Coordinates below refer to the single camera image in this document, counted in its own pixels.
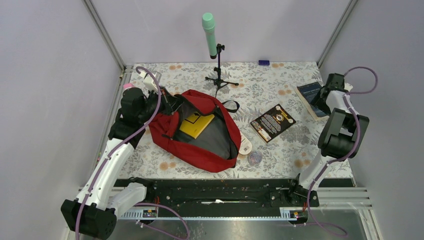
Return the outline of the dark blue book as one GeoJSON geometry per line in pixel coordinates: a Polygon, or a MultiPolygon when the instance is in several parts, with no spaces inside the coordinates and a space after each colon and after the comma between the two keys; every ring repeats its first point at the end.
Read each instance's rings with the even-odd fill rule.
{"type": "Polygon", "coordinates": [[[328,115],[320,109],[311,105],[314,97],[319,93],[322,85],[319,82],[311,82],[305,85],[297,86],[294,90],[301,102],[305,105],[307,111],[315,121],[320,121],[328,115]]]}

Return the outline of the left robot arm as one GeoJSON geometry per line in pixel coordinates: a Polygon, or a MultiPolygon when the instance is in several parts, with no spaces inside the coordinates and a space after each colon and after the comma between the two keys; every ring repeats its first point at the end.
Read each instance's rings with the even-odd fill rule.
{"type": "Polygon", "coordinates": [[[150,90],[148,95],[131,84],[124,88],[98,165],[75,199],[64,200],[60,208],[69,229],[75,233],[75,239],[86,235],[106,240],[117,220],[136,203],[148,206],[154,202],[155,192],[149,182],[130,183],[115,196],[111,196],[111,192],[146,127],[156,114],[172,113],[176,103],[163,86],[159,90],[150,90]]]}

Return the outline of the red backpack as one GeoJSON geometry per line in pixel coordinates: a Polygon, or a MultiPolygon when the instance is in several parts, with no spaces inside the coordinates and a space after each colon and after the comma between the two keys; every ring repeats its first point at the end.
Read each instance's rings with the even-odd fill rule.
{"type": "Polygon", "coordinates": [[[184,162],[211,173],[234,168],[241,148],[241,132],[231,114],[235,109],[224,102],[197,90],[187,90],[175,97],[182,104],[172,115],[158,113],[149,123],[153,142],[184,162]],[[213,116],[197,138],[189,136],[180,127],[194,113],[201,117],[213,116]]]}

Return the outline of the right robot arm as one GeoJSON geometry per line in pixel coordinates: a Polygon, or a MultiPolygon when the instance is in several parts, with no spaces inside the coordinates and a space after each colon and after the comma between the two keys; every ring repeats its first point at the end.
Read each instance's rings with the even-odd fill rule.
{"type": "Polygon", "coordinates": [[[318,139],[318,154],[307,169],[289,183],[285,199],[292,206],[312,204],[317,188],[331,167],[352,159],[359,151],[370,119],[355,110],[345,86],[344,75],[331,73],[311,102],[329,118],[318,139]]]}

